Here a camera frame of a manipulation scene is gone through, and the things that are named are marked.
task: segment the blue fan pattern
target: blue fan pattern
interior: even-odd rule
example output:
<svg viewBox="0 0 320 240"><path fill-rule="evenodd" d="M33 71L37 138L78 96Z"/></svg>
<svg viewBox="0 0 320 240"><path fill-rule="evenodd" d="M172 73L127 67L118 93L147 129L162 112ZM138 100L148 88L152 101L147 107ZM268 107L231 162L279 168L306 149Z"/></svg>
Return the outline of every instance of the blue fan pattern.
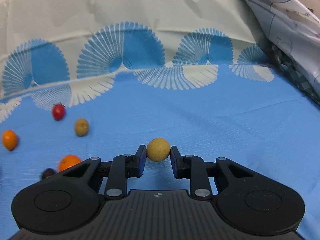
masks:
<svg viewBox="0 0 320 240"><path fill-rule="evenodd" d="M244 49L237 60L237 64L230 65L232 72L237 76L248 78L256 81L272 81L274 75L266 66L269 59L266 54L254 44Z"/></svg>
<svg viewBox="0 0 320 240"><path fill-rule="evenodd" d="M31 40L8 57L2 76L4 95L29 87L69 80L67 63L60 49L49 41Z"/></svg>
<svg viewBox="0 0 320 240"><path fill-rule="evenodd" d="M135 71L144 84L167 89L199 88L217 79L219 64L233 63L231 39L215 29L199 29L181 40L173 67Z"/></svg>
<svg viewBox="0 0 320 240"><path fill-rule="evenodd" d="M93 77L127 69L157 68L165 64L164 48L155 34L143 25L125 22L95 33L81 50L77 77Z"/></svg>
<svg viewBox="0 0 320 240"><path fill-rule="evenodd" d="M199 29L182 39L174 65L232 64L231 39L215 29Z"/></svg>

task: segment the gray patterned cloth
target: gray patterned cloth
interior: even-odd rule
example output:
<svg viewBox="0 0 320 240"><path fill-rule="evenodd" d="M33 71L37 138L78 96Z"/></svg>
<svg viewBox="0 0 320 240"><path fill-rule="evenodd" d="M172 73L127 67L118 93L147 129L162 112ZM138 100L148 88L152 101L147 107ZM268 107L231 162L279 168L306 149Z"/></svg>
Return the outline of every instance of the gray patterned cloth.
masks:
<svg viewBox="0 0 320 240"><path fill-rule="evenodd" d="M274 64L276 68L299 90L320 105L320 97L313 89L312 85L308 82L304 75L297 71L297 69L299 69L298 63L289 58L276 45L271 46L271 49L267 51L268 55L270 55L271 51L273 52Z"/></svg>

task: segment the metal pin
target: metal pin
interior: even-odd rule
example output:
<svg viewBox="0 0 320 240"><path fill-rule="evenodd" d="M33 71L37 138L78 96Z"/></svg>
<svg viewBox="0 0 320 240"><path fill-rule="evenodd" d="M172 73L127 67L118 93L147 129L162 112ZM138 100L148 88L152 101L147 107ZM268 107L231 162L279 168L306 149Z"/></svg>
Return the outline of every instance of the metal pin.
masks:
<svg viewBox="0 0 320 240"><path fill-rule="evenodd" d="M110 197L118 197L122 194L122 190L118 188L111 188L107 190L107 195Z"/></svg>
<svg viewBox="0 0 320 240"><path fill-rule="evenodd" d="M210 191L205 188L199 188L199 189L195 190L195 194L198 197L207 197L210 195Z"/></svg>

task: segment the white fan pattern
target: white fan pattern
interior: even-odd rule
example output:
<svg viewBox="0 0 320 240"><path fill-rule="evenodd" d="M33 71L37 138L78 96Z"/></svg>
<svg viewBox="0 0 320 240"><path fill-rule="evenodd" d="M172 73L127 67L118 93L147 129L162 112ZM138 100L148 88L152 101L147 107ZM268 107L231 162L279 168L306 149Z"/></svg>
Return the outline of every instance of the white fan pattern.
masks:
<svg viewBox="0 0 320 240"><path fill-rule="evenodd" d="M153 87L183 90L200 88L217 79L217 65L185 65L135 71L139 81Z"/></svg>
<svg viewBox="0 0 320 240"><path fill-rule="evenodd" d="M6 120L11 112L20 105L22 98L12 98L7 103L0 103L0 123Z"/></svg>
<svg viewBox="0 0 320 240"><path fill-rule="evenodd" d="M67 106L72 107L83 104L85 101L101 96L105 91L109 91L112 88L114 77L114 74L109 74L71 83L71 99Z"/></svg>
<svg viewBox="0 0 320 240"><path fill-rule="evenodd" d="M55 104L68 106L71 88L68 84L50 87L31 94L35 105L41 109L51 110Z"/></svg>

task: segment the dark brown ball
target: dark brown ball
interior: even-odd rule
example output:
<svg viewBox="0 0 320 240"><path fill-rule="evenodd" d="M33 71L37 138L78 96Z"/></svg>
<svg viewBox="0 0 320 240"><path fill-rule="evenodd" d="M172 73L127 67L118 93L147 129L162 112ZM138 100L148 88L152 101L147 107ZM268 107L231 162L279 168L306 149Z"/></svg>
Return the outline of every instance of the dark brown ball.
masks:
<svg viewBox="0 0 320 240"><path fill-rule="evenodd" d="M52 175L56 174L54 169L48 168L41 174L41 179L46 179Z"/></svg>

